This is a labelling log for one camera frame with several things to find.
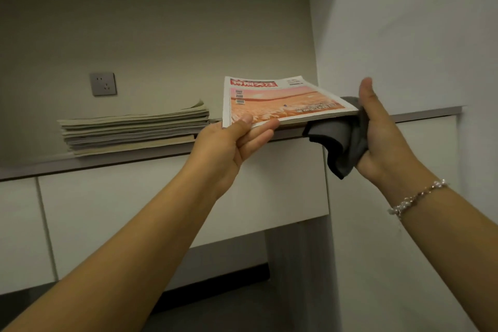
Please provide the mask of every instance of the bracelet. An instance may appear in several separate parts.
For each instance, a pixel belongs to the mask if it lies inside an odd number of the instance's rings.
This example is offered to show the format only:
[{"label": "bracelet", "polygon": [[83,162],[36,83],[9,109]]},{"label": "bracelet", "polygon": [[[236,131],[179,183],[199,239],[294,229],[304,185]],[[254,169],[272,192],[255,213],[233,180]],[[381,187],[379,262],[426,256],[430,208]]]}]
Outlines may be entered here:
[{"label": "bracelet", "polygon": [[396,215],[401,220],[402,214],[405,212],[405,210],[416,205],[422,197],[428,195],[433,190],[445,188],[447,186],[448,186],[448,183],[446,182],[445,179],[442,179],[441,181],[434,181],[434,183],[431,186],[429,186],[428,188],[425,188],[423,191],[417,193],[416,195],[414,195],[412,197],[405,198],[402,201],[402,203],[400,203],[398,206],[395,206],[395,207],[389,209],[388,213],[391,215]]}]

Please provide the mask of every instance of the person's left arm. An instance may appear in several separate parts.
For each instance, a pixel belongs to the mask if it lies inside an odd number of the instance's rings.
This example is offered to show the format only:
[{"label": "person's left arm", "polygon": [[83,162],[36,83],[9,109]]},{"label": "person's left arm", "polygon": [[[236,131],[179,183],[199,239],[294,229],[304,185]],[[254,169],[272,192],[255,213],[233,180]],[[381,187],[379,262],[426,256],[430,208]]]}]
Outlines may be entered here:
[{"label": "person's left arm", "polygon": [[205,128],[178,175],[4,331],[139,331],[216,200],[278,127],[246,121]]}]

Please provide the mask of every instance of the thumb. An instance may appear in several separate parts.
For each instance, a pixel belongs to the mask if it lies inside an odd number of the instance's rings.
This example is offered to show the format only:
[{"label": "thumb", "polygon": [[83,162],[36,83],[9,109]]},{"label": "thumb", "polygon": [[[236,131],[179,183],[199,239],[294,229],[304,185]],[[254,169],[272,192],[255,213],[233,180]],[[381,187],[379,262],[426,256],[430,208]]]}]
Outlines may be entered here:
[{"label": "thumb", "polygon": [[359,100],[369,115],[370,120],[383,120],[389,118],[389,113],[379,101],[372,86],[372,78],[366,77],[359,85]]},{"label": "thumb", "polygon": [[243,137],[252,126],[252,115],[244,114],[239,121],[234,122],[232,125],[227,127],[226,132],[230,134],[234,141]]}]

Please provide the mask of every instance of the gray cloth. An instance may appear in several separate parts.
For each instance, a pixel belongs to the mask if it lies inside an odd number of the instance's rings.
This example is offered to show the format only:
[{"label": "gray cloth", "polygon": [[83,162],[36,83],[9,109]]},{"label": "gray cloth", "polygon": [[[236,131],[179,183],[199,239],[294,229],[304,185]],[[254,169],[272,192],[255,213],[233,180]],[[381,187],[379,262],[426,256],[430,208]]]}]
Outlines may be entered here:
[{"label": "gray cloth", "polygon": [[320,143],[327,149],[327,165],[340,179],[349,175],[368,150],[366,133],[369,127],[369,117],[360,107],[358,97],[347,96],[343,99],[357,107],[359,113],[310,121],[303,132],[310,142]]}]

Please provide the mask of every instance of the magazine cover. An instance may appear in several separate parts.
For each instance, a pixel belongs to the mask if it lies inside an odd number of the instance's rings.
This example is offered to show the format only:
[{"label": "magazine cover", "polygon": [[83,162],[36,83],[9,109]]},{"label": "magazine cover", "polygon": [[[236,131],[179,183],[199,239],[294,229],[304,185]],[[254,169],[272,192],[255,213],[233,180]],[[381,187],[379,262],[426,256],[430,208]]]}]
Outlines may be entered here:
[{"label": "magazine cover", "polygon": [[230,126],[245,113],[254,116],[255,127],[272,118],[285,124],[357,111],[350,103],[309,84],[303,77],[280,80],[225,77],[223,127]]}]

